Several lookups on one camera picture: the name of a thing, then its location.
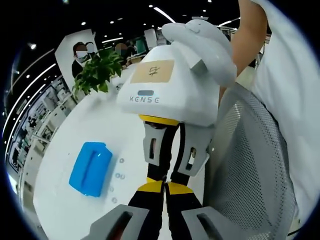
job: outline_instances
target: black cable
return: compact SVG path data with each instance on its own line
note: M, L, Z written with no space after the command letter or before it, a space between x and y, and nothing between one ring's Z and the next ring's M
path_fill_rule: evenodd
M295 230L295 231L290 232L290 233L288 234L288 237L291 236L291 235L293 235L293 234L296 234L297 232L300 231L300 229L301 229L301 228L299 228L299 229L297 229L297 230Z

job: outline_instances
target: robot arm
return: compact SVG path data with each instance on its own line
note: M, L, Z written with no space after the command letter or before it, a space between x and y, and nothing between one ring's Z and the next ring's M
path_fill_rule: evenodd
M143 121L147 183L128 206L119 205L93 223L85 239L117 239L118 233L121 240L158 239L164 194L172 239L209 239L210 235L228 239L230 232L239 232L239 239L244 239L228 220L224 219L228 226L216 229L224 217L213 208L202 207L187 187L189 178L196 176L209 158L219 85L228 86L236 78L230 43L203 20L166 24L162 32L172 44L153 48L117 97L123 111L137 114ZM179 153L172 175L167 176L179 128Z

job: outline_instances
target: potted plant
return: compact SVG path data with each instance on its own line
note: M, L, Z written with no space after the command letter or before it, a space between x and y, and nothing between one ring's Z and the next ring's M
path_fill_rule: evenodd
M91 60L85 63L82 72L75 77L75 85L72 87L75 98L77 98L79 90L82 90L86 95L90 94L92 90L107 93L106 81L110 82L111 77L115 74L121 76L122 60L122 57L113 50L99 50Z

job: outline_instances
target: ceiling light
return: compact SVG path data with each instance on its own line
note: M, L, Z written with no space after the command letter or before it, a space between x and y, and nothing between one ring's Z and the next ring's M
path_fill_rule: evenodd
M11 92L13 91L13 88L15 86L15 84L18 82L18 80L24 76L24 74L36 63L38 62L39 60L41 60L43 57L45 57L46 55L48 55L49 53L51 53L53 50L55 50L54 48L51 49L50 51L46 52L45 54L43 54L42 56L40 56L37 60L35 60L33 63L31 63L30 66L28 66L22 73L21 75L15 80L15 82L12 82L13 78L11 79Z
M227 24L229 24L229 23L231 23L232 21L225 21L224 23L221 23L220 25L218 25L219 27L221 27L221 26L224 26L224 25L227 25Z
M165 16L172 23L175 23L175 21L168 14L166 14L164 11L162 11L160 8L155 7L154 10L156 10L158 13L162 14L163 16Z
M118 38L114 38L114 39L109 39L109 40L103 41L102 43L105 44L105 43L109 43L109 42L113 42L113 41L117 41L117 40L121 40L121 39L124 39L124 38L123 37L118 37Z
M18 97L18 99L16 100L15 104L12 106L8 117L4 123L3 129L2 129L2 135L4 135L8 120L11 116L11 114L13 113L15 107L17 106L17 104L19 103L20 99L24 96L24 94L28 91L28 89L32 86L32 84L34 84L39 78L41 78L42 75L44 75L47 71L49 71L51 68L53 68L55 65L57 65L56 63L52 64L50 67L48 67L46 70L44 70L42 73L40 73L30 84L29 86L26 87L26 89L21 93L21 95Z
M6 155L9 154L9 153L8 153L8 148L9 148L9 145L10 145L9 140L10 140L11 138L14 138L13 134L14 134L14 131L15 131L15 128L16 128L18 122L19 122L19 123L21 122L20 118L22 117L22 115L23 115L24 111L26 110L26 108L27 108L28 106L29 106L29 107L31 106L30 103L31 103L31 101L35 98L35 96L38 94L38 92L40 92L40 90L43 89L45 86L46 86L46 85L43 84L42 87L40 87L40 88L38 89L38 91L30 98L30 100L27 102L27 104L26 104L26 105L23 107L23 109L21 110L21 112L20 112L20 114L19 114L19 116L18 116L18 118L17 118L17 120L19 120L19 121L16 121L16 122L15 122L15 124L13 125L13 128L12 128L12 130L11 130L11 133L10 133L10 136L9 136L9 139L8 139L8 144L6 145L6 148L5 148L5 154L6 154Z

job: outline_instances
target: blue container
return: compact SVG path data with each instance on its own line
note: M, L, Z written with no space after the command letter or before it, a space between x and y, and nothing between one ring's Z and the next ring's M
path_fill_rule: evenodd
M84 143L70 175L70 186L83 195L100 197L112 155L103 142Z

